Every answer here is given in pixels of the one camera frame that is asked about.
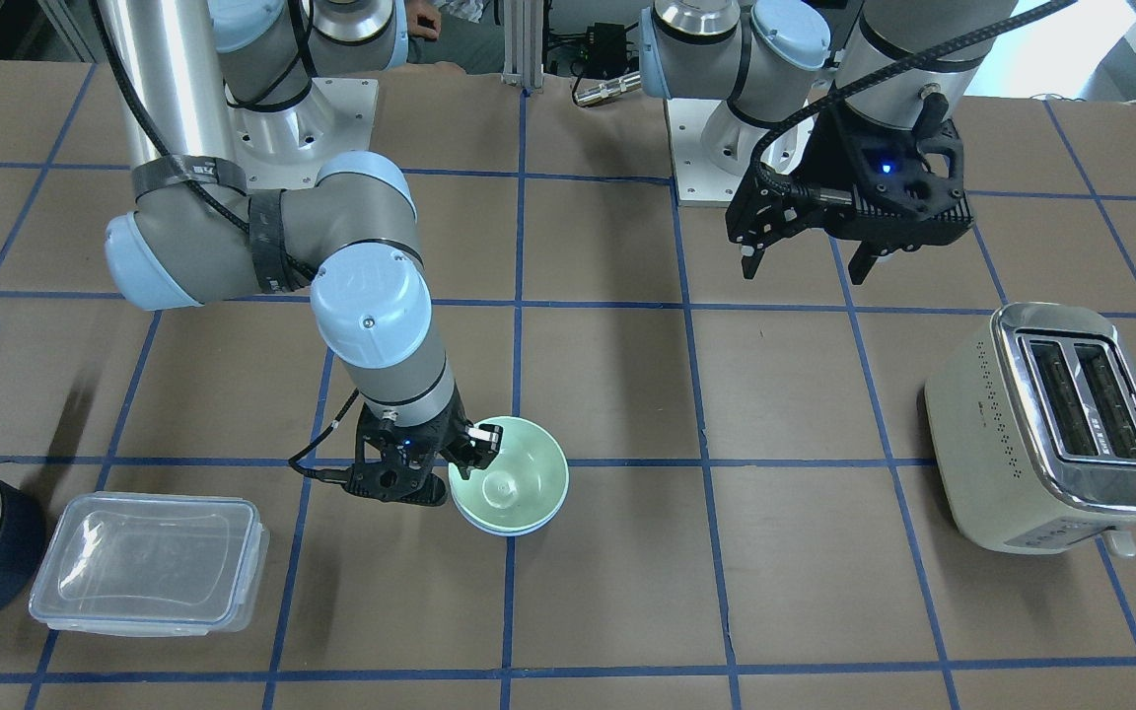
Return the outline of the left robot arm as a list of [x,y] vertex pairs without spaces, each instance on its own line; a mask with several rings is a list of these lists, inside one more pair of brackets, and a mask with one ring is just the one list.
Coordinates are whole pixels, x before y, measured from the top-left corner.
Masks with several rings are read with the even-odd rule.
[[725,217],[741,273],[807,229],[857,243],[849,279],[972,229],[953,109],[1013,1],[866,1],[838,44],[821,1],[654,1],[637,23],[643,89],[713,100],[760,130],[732,149]]

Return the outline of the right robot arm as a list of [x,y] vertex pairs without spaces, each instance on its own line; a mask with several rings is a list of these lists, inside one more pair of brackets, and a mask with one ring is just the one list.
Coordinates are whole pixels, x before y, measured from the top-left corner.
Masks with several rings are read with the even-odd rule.
[[469,421],[433,318],[418,212],[395,162],[341,139],[321,90],[406,62],[431,36],[420,1],[92,1],[130,126],[135,207],[105,254],[141,310],[310,293],[362,407],[353,463],[308,479],[436,507],[499,454]]

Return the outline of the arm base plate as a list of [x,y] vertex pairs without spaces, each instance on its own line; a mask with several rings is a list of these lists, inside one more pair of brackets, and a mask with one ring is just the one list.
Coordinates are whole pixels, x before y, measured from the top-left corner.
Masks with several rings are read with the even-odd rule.
[[278,112],[229,107],[248,187],[311,187],[329,159],[369,149],[379,95],[375,78],[315,78],[300,103]]
[[674,183],[682,204],[726,207],[765,134],[725,100],[666,100]]

